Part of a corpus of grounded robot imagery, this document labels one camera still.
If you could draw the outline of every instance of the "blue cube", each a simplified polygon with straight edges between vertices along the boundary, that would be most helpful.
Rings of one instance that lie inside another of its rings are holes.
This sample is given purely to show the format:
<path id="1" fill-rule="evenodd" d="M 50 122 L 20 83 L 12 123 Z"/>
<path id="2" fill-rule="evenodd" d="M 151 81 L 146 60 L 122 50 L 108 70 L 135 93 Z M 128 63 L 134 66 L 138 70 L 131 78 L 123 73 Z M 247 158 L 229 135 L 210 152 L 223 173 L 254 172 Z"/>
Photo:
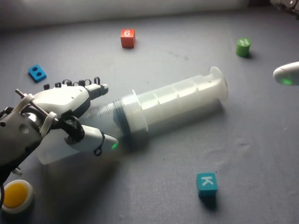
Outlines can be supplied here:
<path id="1" fill-rule="evenodd" d="M 39 83 L 47 77 L 47 75 L 38 65 L 35 65 L 28 69 L 28 72 L 36 83 Z"/>
<path id="2" fill-rule="evenodd" d="M 196 177 L 199 197 L 214 196 L 218 190 L 215 173 L 200 173 Z"/>

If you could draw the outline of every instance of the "green light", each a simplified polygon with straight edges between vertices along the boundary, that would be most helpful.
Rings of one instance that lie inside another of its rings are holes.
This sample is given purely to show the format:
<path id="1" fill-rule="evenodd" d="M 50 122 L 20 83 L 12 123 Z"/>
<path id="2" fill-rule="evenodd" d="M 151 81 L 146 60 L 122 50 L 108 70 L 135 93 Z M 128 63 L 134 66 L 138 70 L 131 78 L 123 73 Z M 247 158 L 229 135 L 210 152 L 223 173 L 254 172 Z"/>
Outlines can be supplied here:
<path id="1" fill-rule="evenodd" d="M 281 80 L 283 85 L 292 85 L 292 81 L 290 79 L 284 78 Z"/>
<path id="2" fill-rule="evenodd" d="M 115 149 L 117 146 L 118 146 L 118 142 L 114 143 L 111 148 Z"/>

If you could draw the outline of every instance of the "gray tabletop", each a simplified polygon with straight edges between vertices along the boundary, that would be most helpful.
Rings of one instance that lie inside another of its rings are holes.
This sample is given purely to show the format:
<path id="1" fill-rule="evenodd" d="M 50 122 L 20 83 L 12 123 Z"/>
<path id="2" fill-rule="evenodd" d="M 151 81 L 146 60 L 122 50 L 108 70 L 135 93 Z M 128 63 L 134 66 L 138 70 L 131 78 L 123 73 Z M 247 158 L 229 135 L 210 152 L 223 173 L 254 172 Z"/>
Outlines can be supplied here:
<path id="1" fill-rule="evenodd" d="M 120 31 L 136 31 L 134 49 Z M 251 57 L 236 56 L 238 38 Z M 299 21 L 273 8 L 105 21 L 0 35 L 0 102 L 19 102 L 16 88 L 100 76 L 109 93 L 95 104 L 162 87 L 213 65 L 227 78 L 224 111 L 151 140 L 147 149 L 115 159 L 92 154 L 42 165 L 21 164 L 35 203 L 1 223 L 297 224 L 299 88 L 277 84 L 273 71 L 299 60 Z M 48 78 L 35 84 L 27 69 Z M 196 174 L 217 172 L 215 203 L 203 203 Z M 10 175 L 7 181 L 17 179 Z"/>

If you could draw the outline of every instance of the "yellow button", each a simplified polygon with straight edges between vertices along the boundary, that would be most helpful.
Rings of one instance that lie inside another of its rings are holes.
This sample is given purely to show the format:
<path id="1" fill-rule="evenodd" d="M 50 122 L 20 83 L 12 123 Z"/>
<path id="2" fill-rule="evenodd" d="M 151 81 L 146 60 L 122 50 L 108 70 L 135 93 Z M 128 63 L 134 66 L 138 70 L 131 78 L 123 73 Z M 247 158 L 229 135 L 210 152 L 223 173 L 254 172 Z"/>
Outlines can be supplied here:
<path id="1" fill-rule="evenodd" d="M 3 204 L 8 208 L 20 206 L 27 197 L 27 187 L 22 183 L 14 183 L 5 189 Z"/>

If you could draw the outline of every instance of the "metal rod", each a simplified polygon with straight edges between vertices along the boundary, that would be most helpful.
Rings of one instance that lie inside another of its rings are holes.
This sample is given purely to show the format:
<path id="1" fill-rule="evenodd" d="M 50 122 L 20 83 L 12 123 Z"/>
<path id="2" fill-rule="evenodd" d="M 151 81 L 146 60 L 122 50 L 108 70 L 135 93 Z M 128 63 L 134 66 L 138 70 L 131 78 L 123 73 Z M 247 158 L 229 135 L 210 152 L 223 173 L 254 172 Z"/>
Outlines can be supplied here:
<path id="1" fill-rule="evenodd" d="M 23 99 L 25 97 L 24 93 L 22 93 L 19 89 L 16 89 L 15 92 L 21 97 L 21 99 Z M 35 104 L 35 102 L 33 102 L 32 100 L 30 101 L 30 104 L 37 109 L 45 118 L 48 116 L 48 113 L 46 111 L 44 111 L 42 108 L 40 108 L 38 105 Z"/>

